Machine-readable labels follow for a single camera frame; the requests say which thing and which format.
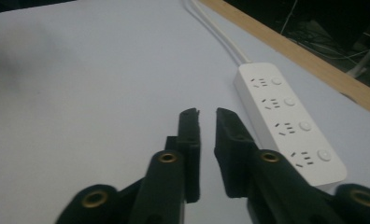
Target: white cable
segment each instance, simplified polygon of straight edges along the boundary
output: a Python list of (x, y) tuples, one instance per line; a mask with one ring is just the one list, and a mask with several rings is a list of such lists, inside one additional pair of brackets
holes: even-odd
[(326, 54), (324, 54), (324, 53), (321, 53), (321, 52), (319, 52), (319, 51), (317, 51), (317, 50), (315, 50), (315, 49), (312, 49), (312, 48), (310, 48), (310, 47), (306, 46), (305, 44), (302, 44), (301, 42), (298, 42), (298, 41), (296, 41), (296, 40), (294, 40), (294, 39), (291, 39), (291, 38), (288, 38), (288, 39), (289, 39), (289, 40), (291, 40), (292, 42), (294, 42), (294, 43), (298, 44), (299, 46), (301, 46), (301, 47), (305, 48), (305, 49), (308, 49), (308, 50), (310, 50), (310, 51), (312, 51), (312, 52), (315, 52), (316, 54), (319, 54), (319, 55), (323, 56), (324, 58), (332, 59), (332, 60), (347, 59), (347, 60), (349, 60), (350, 62), (352, 62), (352, 63), (354, 63), (354, 64), (357, 64), (357, 63), (356, 63), (354, 60), (352, 60), (352, 59), (351, 59), (352, 57), (355, 57), (355, 56), (358, 56), (358, 55), (364, 54), (364, 53), (366, 53), (366, 52), (368, 52), (368, 51), (369, 51), (369, 49), (367, 49), (367, 50), (364, 50), (364, 51), (362, 51), (362, 52), (358, 52), (358, 53), (355, 53), (355, 54), (352, 54), (352, 55), (346, 56), (346, 55), (343, 55), (343, 54), (341, 54), (341, 53), (339, 53), (339, 52), (337, 52), (337, 51), (335, 51), (335, 50), (333, 50), (333, 49), (329, 49), (329, 48), (327, 48), (327, 47), (324, 47), (324, 46), (321, 46), (321, 45), (318, 45), (318, 44), (315, 44), (315, 43), (309, 43), (309, 44), (312, 44), (312, 45), (319, 46), (319, 47), (320, 47), (320, 48), (322, 48), (322, 49), (328, 49), (328, 50), (330, 50), (330, 51), (332, 51), (332, 52), (335, 52), (335, 53), (337, 53), (337, 54), (339, 54), (339, 55), (341, 55), (341, 56), (342, 56), (342, 57), (340, 57), (340, 58), (338, 58), (338, 57), (330, 57), (330, 56), (328, 56), (328, 55), (326, 55)]
[(202, 18), (202, 20), (219, 35), (220, 38), (229, 47), (230, 51), (235, 54), (241, 63), (251, 63), (251, 60), (246, 56), (246, 54), (237, 46), (237, 44), (219, 27), (219, 25), (214, 22), (200, 7), (199, 3), (195, 0), (189, 0), (192, 4), (193, 9), (195, 9), (197, 15)]
[(283, 28), (281, 28), (281, 31), (280, 31), (280, 34), (281, 34), (281, 35), (283, 34), (284, 29), (285, 29), (285, 27), (287, 26), (287, 23), (288, 23), (288, 21), (290, 20), (290, 17), (291, 17), (291, 15), (292, 15), (293, 11), (295, 10), (296, 4), (298, 4), (298, 0), (295, 0), (295, 2), (294, 2), (294, 3), (293, 3), (293, 5), (292, 5), (292, 9), (291, 9), (290, 13), (288, 14), (287, 19), (286, 19), (286, 20), (285, 20), (285, 22), (284, 22)]
[(364, 67), (370, 62), (370, 50), (369, 52), (363, 56), (359, 63), (356, 64), (355, 67), (350, 69), (347, 74), (351, 75), (352, 77), (359, 77), (360, 74), (363, 72)]

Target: white tabletop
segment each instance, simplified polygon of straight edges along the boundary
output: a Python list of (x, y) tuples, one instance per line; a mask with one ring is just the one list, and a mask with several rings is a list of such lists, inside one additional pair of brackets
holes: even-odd
[[(207, 12), (254, 62), (274, 63), (370, 188), (370, 113), (253, 36)], [(54, 223), (94, 184), (123, 189), (200, 110), (201, 200), (185, 223), (250, 223), (224, 194), (213, 155), (217, 107), (251, 129), (237, 64), (180, 0), (85, 0), (0, 14), (0, 223)]]

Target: electrical socket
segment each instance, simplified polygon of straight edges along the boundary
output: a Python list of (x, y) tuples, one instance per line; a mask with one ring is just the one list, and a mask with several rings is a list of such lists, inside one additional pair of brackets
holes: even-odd
[(235, 87), (260, 148), (279, 151), (319, 189), (329, 189), (346, 178), (345, 165), (273, 64), (240, 65)]

